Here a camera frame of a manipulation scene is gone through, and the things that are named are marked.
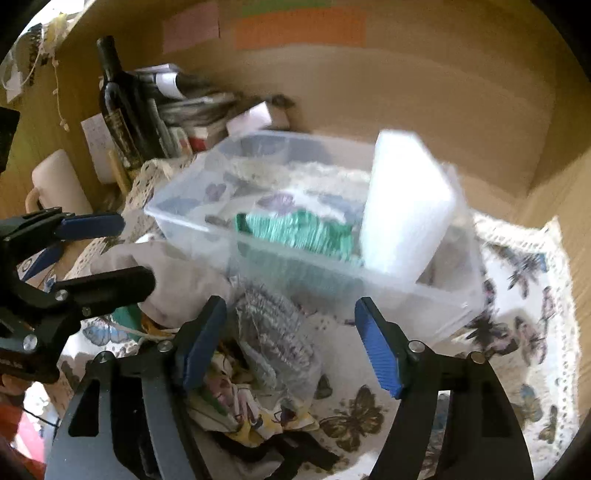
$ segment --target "green sticky note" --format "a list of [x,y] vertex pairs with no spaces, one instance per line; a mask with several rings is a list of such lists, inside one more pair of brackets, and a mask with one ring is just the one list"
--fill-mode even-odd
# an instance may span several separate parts
[[243,0],[242,16],[252,17],[269,12],[300,8],[328,8],[331,0]]

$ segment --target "grey cloth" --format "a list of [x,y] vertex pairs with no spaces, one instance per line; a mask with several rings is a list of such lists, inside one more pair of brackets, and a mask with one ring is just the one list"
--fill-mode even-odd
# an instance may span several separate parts
[[164,327],[179,328],[194,320],[211,295],[226,302],[232,298],[232,287],[224,275],[161,241],[115,245],[92,262],[90,271],[102,273],[137,265],[149,268],[156,277],[156,288],[139,308]]

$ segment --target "dark wine bottle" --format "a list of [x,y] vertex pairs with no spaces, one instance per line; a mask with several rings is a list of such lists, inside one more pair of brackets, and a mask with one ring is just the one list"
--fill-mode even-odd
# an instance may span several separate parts
[[135,169],[144,161],[163,158],[140,81],[121,67],[113,37],[100,38],[96,45],[104,74],[100,111],[123,153],[125,167]]

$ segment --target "patterned fabric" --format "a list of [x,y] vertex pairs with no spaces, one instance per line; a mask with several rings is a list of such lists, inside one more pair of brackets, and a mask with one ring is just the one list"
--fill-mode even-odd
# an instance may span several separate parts
[[[133,205],[131,210],[137,214],[128,241],[154,226],[139,212],[142,202],[152,195],[157,183],[154,177],[160,181],[167,176],[161,166],[144,166],[134,183],[124,211],[129,212],[128,207]],[[143,188],[137,188],[138,181]],[[579,331],[568,257],[561,246],[556,220],[539,230],[525,229],[475,213],[475,225],[485,262],[487,307],[434,349],[448,355],[466,355],[474,350],[485,354],[522,424],[535,477],[542,478],[564,453],[579,426]],[[104,245],[104,241],[91,244],[69,277],[80,275]],[[342,456],[328,477],[358,480],[373,468],[398,402],[379,387],[350,319],[308,312],[303,329],[323,358],[324,375],[310,407],[320,425],[314,435],[323,446]],[[83,333],[75,337],[86,339]],[[64,372],[70,370],[68,376],[81,377],[85,361],[94,357],[95,351],[86,353],[85,345],[82,342],[82,349],[71,352],[61,364]],[[106,347],[119,353],[125,345],[110,342]],[[63,378],[62,390],[69,390]],[[441,393],[421,477],[436,466],[448,404],[449,395]],[[316,472],[310,465],[304,465],[298,474],[301,479],[326,477],[325,472]]]

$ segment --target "white label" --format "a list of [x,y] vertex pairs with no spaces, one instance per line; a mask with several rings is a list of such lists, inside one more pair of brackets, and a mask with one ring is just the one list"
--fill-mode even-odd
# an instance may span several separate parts
[[162,95],[176,100],[185,100],[187,97],[185,97],[178,89],[176,80],[176,72],[156,74],[156,86]]

